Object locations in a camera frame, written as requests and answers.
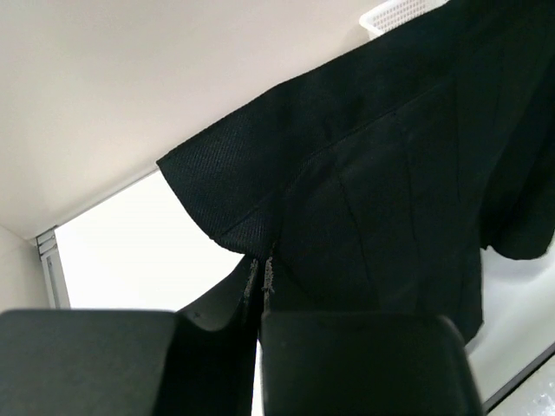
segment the white ceiling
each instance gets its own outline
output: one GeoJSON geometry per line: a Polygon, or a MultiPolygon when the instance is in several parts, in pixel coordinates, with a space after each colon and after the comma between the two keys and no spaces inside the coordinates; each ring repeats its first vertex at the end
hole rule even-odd
{"type": "Polygon", "coordinates": [[[0,224],[31,238],[276,83],[382,0],[3,0],[0,224]]]}

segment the jacket sleeve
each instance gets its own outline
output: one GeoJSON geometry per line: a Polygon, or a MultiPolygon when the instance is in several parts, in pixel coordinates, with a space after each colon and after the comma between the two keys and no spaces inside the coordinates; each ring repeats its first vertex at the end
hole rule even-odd
{"type": "Polygon", "coordinates": [[[543,256],[555,231],[555,121],[516,204],[492,246],[519,260],[543,256]]]}

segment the black object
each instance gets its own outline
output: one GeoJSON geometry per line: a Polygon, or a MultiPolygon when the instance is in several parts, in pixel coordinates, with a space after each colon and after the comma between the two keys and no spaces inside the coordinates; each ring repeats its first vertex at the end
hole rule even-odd
{"type": "Polygon", "coordinates": [[[528,259],[552,240],[554,56],[553,0],[450,0],[160,169],[218,244],[272,258],[271,310],[445,315],[468,341],[480,246],[528,259]]]}
{"type": "Polygon", "coordinates": [[[484,414],[442,318],[271,313],[262,345],[265,416],[484,414]]]}
{"type": "Polygon", "coordinates": [[[0,315],[0,416],[250,416],[262,306],[252,265],[176,314],[0,315]]]}
{"type": "MultiPolygon", "coordinates": [[[[224,293],[229,299],[226,291],[205,302],[224,293]]],[[[198,312],[0,315],[0,415],[250,415],[250,325],[230,322],[213,333],[198,319],[198,312]]],[[[268,314],[262,345],[266,416],[483,414],[462,339],[443,319],[268,314]]]]}

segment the plastic basket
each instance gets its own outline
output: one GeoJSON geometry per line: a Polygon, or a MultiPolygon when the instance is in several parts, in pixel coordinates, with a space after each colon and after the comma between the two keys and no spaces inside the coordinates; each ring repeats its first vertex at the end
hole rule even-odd
{"type": "Polygon", "coordinates": [[[397,26],[436,9],[448,0],[388,0],[364,13],[359,23],[369,34],[370,40],[376,39],[397,26]]]}

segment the textured fabric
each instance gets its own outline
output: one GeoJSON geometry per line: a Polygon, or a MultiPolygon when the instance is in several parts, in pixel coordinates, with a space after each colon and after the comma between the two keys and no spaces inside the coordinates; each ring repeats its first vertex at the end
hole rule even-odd
{"type": "Polygon", "coordinates": [[[554,53],[552,0],[451,0],[160,169],[217,243],[261,260],[273,247],[271,308],[442,314],[469,340],[480,246],[533,258],[552,238],[554,53]]]}

